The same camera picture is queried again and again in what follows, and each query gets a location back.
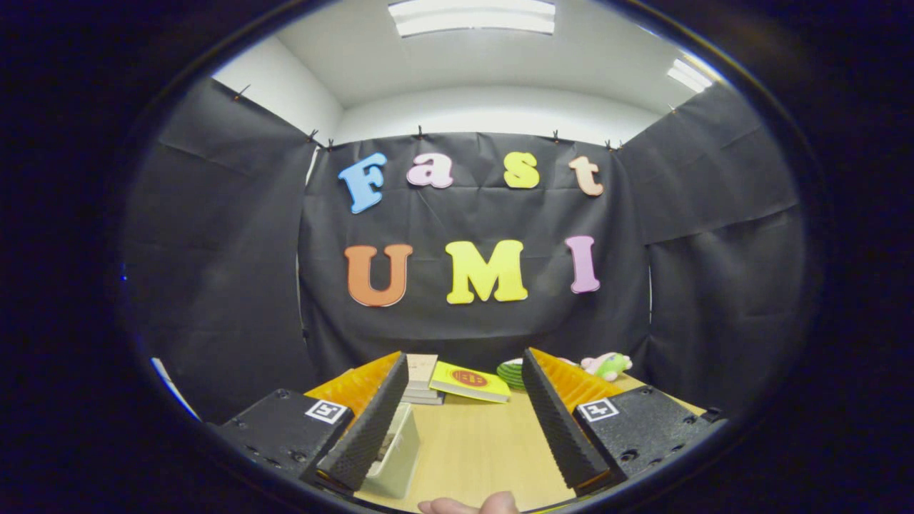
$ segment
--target black foam pad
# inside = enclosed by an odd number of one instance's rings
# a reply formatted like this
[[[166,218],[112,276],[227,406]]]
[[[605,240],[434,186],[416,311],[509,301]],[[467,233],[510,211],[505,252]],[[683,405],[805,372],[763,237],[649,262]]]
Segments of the black foam pad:
[[[565,485],[574,487],[578,494],[584,494],[595,487],[623,481],[625,475],[618,469],[611,469],[578,428],[529,349],[524,351],[521,377],[558,471],[565,479]],[[605,480],[596,481],[590,487],[579,490],[580,485],[607,471],[611,472]]]
[[[358,491],[384,443],[384,436],[394,419],[408,382],[406,354],[400,354],[362,415],[318,463],[318,471],[323,471],[334,482],[345,486],[349,491]]]

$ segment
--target yellow book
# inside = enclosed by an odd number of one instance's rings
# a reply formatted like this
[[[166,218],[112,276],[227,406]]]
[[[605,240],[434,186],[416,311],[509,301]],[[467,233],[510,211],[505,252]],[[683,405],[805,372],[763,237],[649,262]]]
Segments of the yellow book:
[[[506,403],[511,398],[508,384],[498,375],[461,368],[438,361],[429,387],[486,402]]]

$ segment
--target screw hole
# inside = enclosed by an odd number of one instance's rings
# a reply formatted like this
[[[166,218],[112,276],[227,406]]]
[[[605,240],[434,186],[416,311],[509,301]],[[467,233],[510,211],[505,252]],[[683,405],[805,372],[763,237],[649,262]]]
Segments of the screw hole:
[[[625,450],[622,452],[622,455],[619,457],[619,460],[623,462],[629,462],[638,458],[638,450]]]

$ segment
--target blue letter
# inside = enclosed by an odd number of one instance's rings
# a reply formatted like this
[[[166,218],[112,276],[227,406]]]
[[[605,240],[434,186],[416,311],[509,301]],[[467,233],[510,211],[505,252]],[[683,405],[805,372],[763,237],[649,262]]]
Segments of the blue letter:
[[[378,166],[383,166],[388,159],[380,152],[374,153],[361,161],[344,169],[338,175],[345,180],[352,195],[352,213],[358,214],[381,201],[380,191],[371,187],[372,184],[381,187],[384,185],[384,176]]]

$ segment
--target black fabric curtain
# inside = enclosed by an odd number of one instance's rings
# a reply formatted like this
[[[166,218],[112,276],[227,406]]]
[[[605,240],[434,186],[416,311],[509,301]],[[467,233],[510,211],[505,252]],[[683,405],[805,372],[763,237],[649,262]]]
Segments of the black fabric curtain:
[[[320,150],[307,187],[314,145],[233,96],[212,80],[187,96],[143,164],[124,236],[140,336],[207,421],[395,350],[492,370],[528,346],[574,360],[620,351],[635,377],[733,411],[797,347],[802,206],[763,123],[722,85],[615,152],[530,135],[406,135]],[[515,152],[537,161],[531,188],[506,183]],[[339,174],[375,154],[381,200],[354,214]],[[423,154],[451,159],[452,184],[410,184]],[[582,156],[599,195],[570,166]],[[572,236],[593,238],[596,291],[571,290]],[[449,303],[447,245],[468,241],[489,260],[509,240],[523,244],[527,297],[483,301],[470,286],[471,303]],[[370,283],[383,290],[396,244],[411,246],[404,295],[361,305],[346,249],[377,250]]]
[[[503,158],[514,151],[536,157],[534,188],[506,185]],[[413,157],[432,152],[452,158],[454,183],[412,186]],[[374,153],[387,159],[383,199],[352,214],[337,175]],[[600,170],[602,195],[582,193],[569,169],[579,155]],[[635,377],[734,411],[799,346],[790,336],[807,255],[790,169],[762,120],[722,84],[612,153],[510,134],[402,136],[322,151],[304,203],[300,278],[320,380],[396,349],[481,369],[526,346],[574,360],[620,351],[632,355]],[[569,290],[563,241],[579,234],[595,240],[595,293]],[[445,245],[473,241],[488,258],[504,239],[524,243],[529,297],[449,305]],[[414,247],[404,298],[360,305],[345,287],[345,248],[377,249],[371,279],[383,288],[383,249],[396,243]]]
[[[143,163],[124,231],[139,337],[214,423],[314,383],[295,279],[314,145],[233,97],[214,80],[187,95]]]
[[[648,245],[653,315],[644,378],[736,411],[780,370],[807,249],[791,170],[762,120],[716,84],[625,144]]]
[[[505,183],[505,156],[529,153],[539,182],[532,188]],[[349,189],[338,174],[375,153],[387,162],[383,198],[353,214]],[[417,155],[452,160],[449,187],[414,186],[407,173]],[[585,194],[569,162],[586,156],[605,189]],[[299,239],[303,310],[309,349],[321,363],[320,380],[396,350],[437,353],[452,363],[494,370],[535,346],[569,359],[609,350],[634,355],[639,368],[647,335],[647,250],[634,214],[632,188],[605,147],[554,142],[531,135],[426,134],[361,141],[320,151],[305,190]],[[587,235],[600,289],[575,294],[574,268],[565,239]],[[528,297],[498,302],[478,296],[451,305],[452,257],[445,247],[470,241],[488,260],[502,240],[521,241],[523,285]],[[359,304],[347,291],[345,249],[377,249],[371,266],[376,289],[389,283],[387,245],[407,243],[406,292],[387,307]]]

